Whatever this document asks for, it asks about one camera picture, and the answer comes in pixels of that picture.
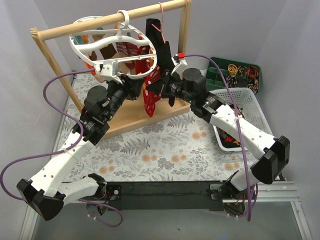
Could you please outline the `red christmas sock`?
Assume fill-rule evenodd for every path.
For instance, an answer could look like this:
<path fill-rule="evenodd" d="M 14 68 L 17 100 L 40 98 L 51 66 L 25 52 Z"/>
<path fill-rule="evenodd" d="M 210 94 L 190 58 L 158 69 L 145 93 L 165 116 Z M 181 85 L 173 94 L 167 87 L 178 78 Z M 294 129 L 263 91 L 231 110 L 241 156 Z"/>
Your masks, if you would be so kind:
<path fill-rule="evenodd" d="M 161 77 L 160 67 L 157 65 L 154 71 L 145 77 L 145 85 L 148 86 L 154 82 L 156 82 Z"/>
<path fill-rule="evenodd" d="M 158 102 L 160 99 L 161 98 L 154 93 L 146 89 L 143 90 L 144 109 L 150 118 L 154 115 L 156 110 L 156 102 Z"/>

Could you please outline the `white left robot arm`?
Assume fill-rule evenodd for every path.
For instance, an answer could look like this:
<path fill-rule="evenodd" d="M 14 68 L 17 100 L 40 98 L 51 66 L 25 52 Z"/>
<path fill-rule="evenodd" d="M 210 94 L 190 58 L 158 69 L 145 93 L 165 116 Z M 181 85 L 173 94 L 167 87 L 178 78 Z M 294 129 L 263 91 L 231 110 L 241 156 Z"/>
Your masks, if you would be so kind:
<path fill-rule="evenodd" d="M 63 206 L 84 197 L 101 200 L 106 196 L 106 180 L 96 173 L 80 180 L 64 183 L 76 163 L 101 140 L 109 130 L 108 122 L 124 100 L 136 100 L 142 90 L 143 78 L 131 79 L 122 74 L 120 82 L 110 81 L 107 87 L 92 87 L 84 100 L 80 125 L 72 128 L 61 153 L 53 156 L 29 180 L 21 179 L 17 189 L 23 200 L 44 220 L 53 219 Z"/>

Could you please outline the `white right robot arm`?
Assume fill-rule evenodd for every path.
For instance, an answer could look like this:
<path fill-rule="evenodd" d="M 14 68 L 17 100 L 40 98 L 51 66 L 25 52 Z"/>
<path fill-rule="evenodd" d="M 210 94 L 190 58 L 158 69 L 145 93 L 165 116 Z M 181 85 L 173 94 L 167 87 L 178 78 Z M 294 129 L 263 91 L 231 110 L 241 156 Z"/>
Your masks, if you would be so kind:
<path fill-rule="evenodd" d="M 236 171 L 214 193 L 222 198 L 237 199 L 251 186 L 270 185 L 290 160 L 290 141 L 276 138 L 241 117 L 217 95 L 207 91 L 206 79 L 196 68 L 188 68 L 182 75 L 166 70 L 160 79 L 146 86 L 146 90 L 173 105 L 176 98 L 190 104 L 191 111 L 207 123 L 220 128 L 256 158 L 256 162 Z"/>

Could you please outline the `white round clip hanger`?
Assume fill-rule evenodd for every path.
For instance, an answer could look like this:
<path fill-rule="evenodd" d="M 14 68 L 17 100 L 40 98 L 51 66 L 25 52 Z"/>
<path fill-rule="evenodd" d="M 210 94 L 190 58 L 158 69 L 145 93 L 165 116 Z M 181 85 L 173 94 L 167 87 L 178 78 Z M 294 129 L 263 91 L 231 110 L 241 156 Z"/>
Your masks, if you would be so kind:
<path fill-rule="evenodd" d="M 113 29 L 97 27 L 69 36 L 72 50 L 101 83 L 119 82 L 121 75 L 137 80 L 159 69 L 151 40 L 130 25 L 126 10 L 119 13 L 124 16 L 124 21 L 116 23 Z"/>

